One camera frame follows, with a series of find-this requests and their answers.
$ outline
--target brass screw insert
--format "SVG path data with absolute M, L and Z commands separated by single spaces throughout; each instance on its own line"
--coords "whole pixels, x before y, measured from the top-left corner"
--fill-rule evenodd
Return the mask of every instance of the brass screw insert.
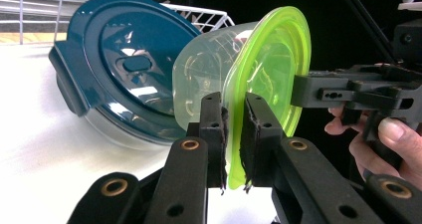
M 127 181 L 121 178 L 114 178 L 108 180 L 102 186 L 102 194 L 104 196 L 117 196 L 120 195 L 126 190 L 127 188 Z
M 381 188 L 388 192 L 390 195 L 397 198 L 408 199 L 412 197 L 412 192 L 409 188 L 403 186 L 402 184 L 394 181 L 383 180 L 381 182 Z
M 289 142 L 289 145 L 290 145 L 292 148 L 297 149 L 297 150 L 305 150 L 305 149 L 307 149 L 307 148 L 308 148 L 308 146 L 307 146 L 307 144 L 306 144 L 306 143 L 304 143 L 304 142 L 300 142 L 300 141 L 297 141 L 297 140 L 291 140 L 291 141 Z
M 180 145 L 185 150 L 194 150 L 199 147 L 199 142 L 196 140 L 185 140 Z

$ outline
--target green container lid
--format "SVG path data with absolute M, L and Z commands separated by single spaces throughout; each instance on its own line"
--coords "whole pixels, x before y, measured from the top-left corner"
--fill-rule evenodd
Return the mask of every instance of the green container lid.
M 295 75 L 306 75 L 311 61 L 311 36 L 307 20 L 295 7 L 268 13 L 242 47 L 223 90 L 229 110 L 229 187 L 245 184 L 240 159 L 240 139 L 245 93 L 263 97 L 287 136 L 292 136 L 302 109 L 291 106 Z

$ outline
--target plastic food container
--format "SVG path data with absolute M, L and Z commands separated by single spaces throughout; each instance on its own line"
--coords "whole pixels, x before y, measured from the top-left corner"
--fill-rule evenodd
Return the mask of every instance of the plastic food container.
M 290 105 L 295 75 L 308 73 L 311 36 L 297 8 L 282 7 L 260 22 L 236 25 L 194 38 L 173 66 L 174 113 L 186 128 L 199 121 L 201 99 L 222 93 L 229 111 L 229 186 L 245 184 L 239 147 L 245 93 L 263 97 L 286 135 L 295 131 L 301 108 Z
M 49 58 L 69 109 L 96 128 L 104 121 L 144 149 L 171 144 L 185 131 L 175 121 L 171 72 L 174 61 L 200 32 L 176 12 L 152 0 L 89 0 L 73 16 L 66 41 Z

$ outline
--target fingernail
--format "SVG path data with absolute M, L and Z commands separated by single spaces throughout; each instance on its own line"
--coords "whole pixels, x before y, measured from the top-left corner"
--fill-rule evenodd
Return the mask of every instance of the fingernail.
M 393 141 L 398 141 L 404 134 L 404 129 L 397 125 L 390 117 L 382 120 L 379 124 L 378 131 Z
M 363 175 L 363 178 L 365 178 L 365 180 L 366 179 L 368 179 L 368 177 L 370 176 L 370 175 L 372 175 L 373 173 L 371 172 L 371 171 L 369 171 L 368 169 L 366 169 L 365 168 L 365 170 L 363 170 L 363 173 L 362 173 Z
M 323 130 L 325 131 L 325 132 L 327 132 L 328 131 L 328 129 L 330 128 L 332 126 L 332 123 L 328 123 L 324 128 L 323 128 Z

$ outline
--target white table surface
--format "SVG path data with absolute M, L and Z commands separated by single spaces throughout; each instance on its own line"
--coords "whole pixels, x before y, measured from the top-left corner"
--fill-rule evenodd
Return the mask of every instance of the white table surface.
M 66 223 L 103 175 L 139 179 L 163 166 L 168 147 L 118 146 L 71 113 L 48 46 L 1 46 L 0 223 Z M 271 223 L 271 189 L 210 189 L 208 223 Z

